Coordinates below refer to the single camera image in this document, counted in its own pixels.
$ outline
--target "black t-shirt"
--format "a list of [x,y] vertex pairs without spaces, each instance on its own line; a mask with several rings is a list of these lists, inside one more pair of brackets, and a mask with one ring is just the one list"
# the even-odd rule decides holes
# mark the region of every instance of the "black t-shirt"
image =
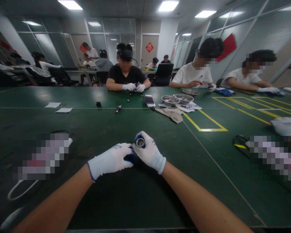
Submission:
[[142,71],[136,67],[132,66],[127,77],[125,77],[121,71],[119,64],[112,66],[109,70],[108,78],[111,78],[118,84],[128,84],[128,83],[144,83],[146,80],[145,75]]

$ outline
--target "workstation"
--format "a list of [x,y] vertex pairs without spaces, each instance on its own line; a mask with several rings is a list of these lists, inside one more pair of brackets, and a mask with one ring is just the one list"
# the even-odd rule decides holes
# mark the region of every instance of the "workstation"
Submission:
[[9,1],[0,232],[291,232],[291,1]]

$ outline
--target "door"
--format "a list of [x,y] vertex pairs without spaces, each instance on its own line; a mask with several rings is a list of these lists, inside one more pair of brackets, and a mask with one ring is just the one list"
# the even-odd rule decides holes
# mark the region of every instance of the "door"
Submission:
[[141,67],[145,68],[150,64],[154,57],[157,55],[158,35],[142,35],[142,48],[141,48]]

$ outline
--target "desk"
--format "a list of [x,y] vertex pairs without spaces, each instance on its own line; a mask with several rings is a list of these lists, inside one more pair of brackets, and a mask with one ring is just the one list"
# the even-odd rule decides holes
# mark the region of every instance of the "desk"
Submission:
[[[0,159],[13,150],[15,140],[32,139],[37,133],[65,129],[73,139],[67,168],[56,179],[45,181],[26,202],[7,200],[16,184],[8,168],[12,158],[0,163],[0,224],[26,204],[21,215],[24,217],[90,158],[117,143],[132,143],[136,133],[145,130],[169,162],[203,185],[248,226],[291,227],[291,194],[263,176],[232,145],[232,138],[238,134],[275,135],[267,124],[273,117],[256,108],[267,108],[261,104],[280,106],[286,110],[271,112],[291,116],[291,94],[266,98],[236,91],[233,98],[225,98],[207,93],[204,88],[199,91],[194,102],[203,110],[188,113],[189,118],[183,116],[184,122],[176,124],[147,108],[140,94],[129,96],[126,91],[112,92],[103,87],[0,88]],[[161,96],[176,93],[182,91],[151,87],[144,92],[153,96],[157,107]],[[118,114],[116,100],[122,105]],[[44,108],[48,102],[61,102],[73,110],[57,114],[57,109]],[[168,184],[156,171],[140,163],[99,177],[83,197],[68,229],[193,227]]]

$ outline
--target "gray cloth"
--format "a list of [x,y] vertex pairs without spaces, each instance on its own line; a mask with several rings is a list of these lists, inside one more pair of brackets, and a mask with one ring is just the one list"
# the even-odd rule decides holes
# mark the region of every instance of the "gray cloth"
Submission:
[[183,112],[178,109],[178,108],[165,108],[165,109],[155,109],[155,111],[170,117],[174,122],[176,122],[177,124],[179,124],[180,122],[183,121],[183,118],[181,116],[181,114],[183,114]]

